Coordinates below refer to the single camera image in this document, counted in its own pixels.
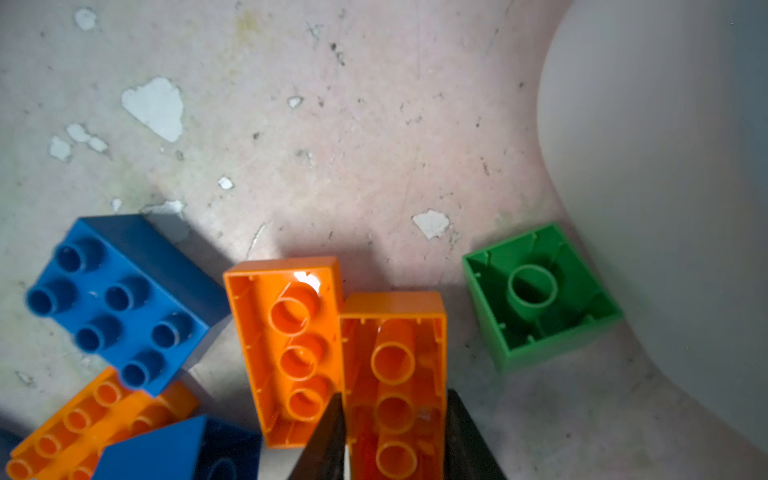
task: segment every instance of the concrete floor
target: concrete floor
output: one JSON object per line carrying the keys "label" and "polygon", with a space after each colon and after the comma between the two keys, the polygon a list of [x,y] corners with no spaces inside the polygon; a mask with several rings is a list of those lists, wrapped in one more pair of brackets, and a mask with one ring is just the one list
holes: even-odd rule
{"label": "concrete floor", "polygon": [[[104,368],[23,305],[54,245],[78,216],[164,205],[186,223],[160,227],[217,279],[330,253],[346,293],[441,291],[449,385],[509,478],[768,478],[625,324],[505,378],[478,336],[461,255],[568,226],[535,102],[569,3],[0,2],[2,421],[30,432]],[[450,222],[431,240],[412,220],[429,209]],[[185,382],[257,425],[231,322]],[[260,478],[298,454],[265,450]]]}

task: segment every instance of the toy brick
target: toy brick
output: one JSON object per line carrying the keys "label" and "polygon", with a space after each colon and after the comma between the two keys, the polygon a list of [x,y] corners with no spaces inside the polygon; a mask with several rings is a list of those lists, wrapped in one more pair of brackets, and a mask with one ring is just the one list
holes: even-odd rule
{"label": "toy brick", "polygon": [[555,223],[472,252],[462,262],[499,372],[586,345],[623,316]]}
{"label": "toy brick", "polygon": [[125,389],[108,367],[11,452],[12,480],[88,480],[102,451],[187,418],[197,399],[180,382],[152,398]]}
{"label": "toy brick", "polygon": [[259,472],[261,435],[202,415],[112,445],[94,480],[235,480]]}
{"label": "toy brick", "polygon": [[27,306],[118,369],[128,388],[153,396],[230,312],[224,289],[139,215],[77,220]]}
{"label": "toy brick", "polygon": [[447,316],[440,294],[356,293],[339,321],[352,479],[442,479]]}
{"label": "toy brick", "polygon": [[244,262],[224,273],[224,284],[264,442],[305,446],[342,388],[339,261]]}

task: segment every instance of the blue brick side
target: blue brick side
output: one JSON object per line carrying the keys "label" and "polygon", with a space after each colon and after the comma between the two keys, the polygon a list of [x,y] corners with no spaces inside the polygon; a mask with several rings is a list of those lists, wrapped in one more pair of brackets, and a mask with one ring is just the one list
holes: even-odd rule
{"label": "blue brick side", "polygon": [[77,220],[28,291],[85,353],[97,353],[132,389],[159,395],[210,328],[227,294],[139,215]]}
{"label": "blue brick side", "polygon": [[93,480],[255,478],[261,435],[206,415],[111,445]]}

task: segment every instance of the rectangular orange block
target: rectangular orange block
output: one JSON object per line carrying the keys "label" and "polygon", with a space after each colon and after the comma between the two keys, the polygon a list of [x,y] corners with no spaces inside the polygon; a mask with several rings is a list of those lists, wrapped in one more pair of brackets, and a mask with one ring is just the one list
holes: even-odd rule
{"label": "rectangular orange block", "polygon": [[12,480],[88,480],[109,445],[183,420],[196,408],[181,382],[152,398],[124,388],[109,367],[20,443],[5,471]]}
{"label": "rectangular orange block", "polygon": [[339,322],[353,480],[442,480],[447,320],[437,292],[346,299]]}
{"label": "rectangular orange block", "polygon": [[243,262],[224,284],[264,442],[303,447],[342,388],[339,261]]}

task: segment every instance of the square green block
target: square green block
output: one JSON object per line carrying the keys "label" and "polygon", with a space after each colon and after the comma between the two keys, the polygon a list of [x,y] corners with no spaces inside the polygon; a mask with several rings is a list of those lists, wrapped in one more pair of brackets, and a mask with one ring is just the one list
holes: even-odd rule
{"label": "square green block", "polygon": [[580,348],[623,316],[556,223],[464,255],[462,262],[499,372]]}

